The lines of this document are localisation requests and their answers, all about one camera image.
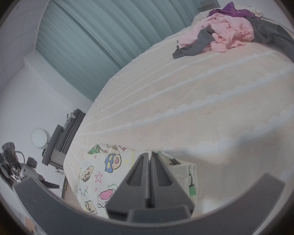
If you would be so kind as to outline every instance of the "pink clothing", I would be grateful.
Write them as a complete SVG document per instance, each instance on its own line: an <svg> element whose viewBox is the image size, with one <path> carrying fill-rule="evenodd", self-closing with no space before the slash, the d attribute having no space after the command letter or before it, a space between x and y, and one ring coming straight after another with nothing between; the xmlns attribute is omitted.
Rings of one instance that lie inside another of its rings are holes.
<svg viewBox="0 0 294 235"><path fill-rule="evenodd" d="M211 27L215 31L212 34L215 41L207 45L203 52L208 50L226 52L233 47L245 46L242 41L252 41L254 39L253 27L247 19L215 13L196 23L193 29L181 36L177 41L179 48L195 43L199 32L206 27Z"/></svg>

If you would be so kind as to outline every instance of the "white cartoon cloth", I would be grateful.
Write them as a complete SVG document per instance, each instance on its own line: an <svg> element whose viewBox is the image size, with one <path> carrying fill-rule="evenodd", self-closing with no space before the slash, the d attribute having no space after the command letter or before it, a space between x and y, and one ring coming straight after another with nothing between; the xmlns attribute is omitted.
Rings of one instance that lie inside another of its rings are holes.
<svg viewBox="0 0 294 235"><path fill-rule="evenodd" d="M151 150L137 151L117 145L97 144L83 158L76 196L85 211L108 218L106 203L117 190L137 158ZM197 201L196 165L184 161L173 165L173 157L157 152L180 186L194 203Z"/></svg>

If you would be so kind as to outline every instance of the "pillow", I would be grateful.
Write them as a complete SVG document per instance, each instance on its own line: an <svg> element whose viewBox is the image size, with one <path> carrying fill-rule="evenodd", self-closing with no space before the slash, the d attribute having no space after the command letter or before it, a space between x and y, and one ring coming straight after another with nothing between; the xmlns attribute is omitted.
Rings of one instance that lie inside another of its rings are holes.
<svg viewBox="0 0 294 235"><path fill-rule="evenodd" d="M208 17L209 12L215 9L211 9L211 10L206 10L206 11L202 11L201 13L197 14L192 22L192 25L198 23L200 20ZM235 9L237 10L249 10L250 12L254 13L257 17L261 17L262 16L262 12L257 12L254 8L252 8L251 6L246 6L246 5L238 5L235 6Z"/></svg>

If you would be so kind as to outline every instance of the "star print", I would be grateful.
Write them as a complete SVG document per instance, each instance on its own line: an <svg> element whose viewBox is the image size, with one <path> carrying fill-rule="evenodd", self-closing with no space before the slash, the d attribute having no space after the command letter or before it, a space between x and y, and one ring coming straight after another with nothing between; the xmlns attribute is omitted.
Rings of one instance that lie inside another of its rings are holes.
<svg viewBox="0 0 294 235"><path fill-rule="evenodd" d="M101 183L102 174L100 174L100 171L99 171L98 175L95 175L95 177L96 177L95 183L97 183L97 182Z"/></svg>

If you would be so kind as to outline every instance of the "teal curtain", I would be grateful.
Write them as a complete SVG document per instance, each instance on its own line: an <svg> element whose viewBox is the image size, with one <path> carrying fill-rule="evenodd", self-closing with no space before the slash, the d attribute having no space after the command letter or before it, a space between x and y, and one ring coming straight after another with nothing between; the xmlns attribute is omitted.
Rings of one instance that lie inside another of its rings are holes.
<svg viewBox="0 0 294 235"><path fill-rule="evenodd" d="M94 101L106 82L131 60L191 25L201 1L51 0L36 49Z"/></svg>

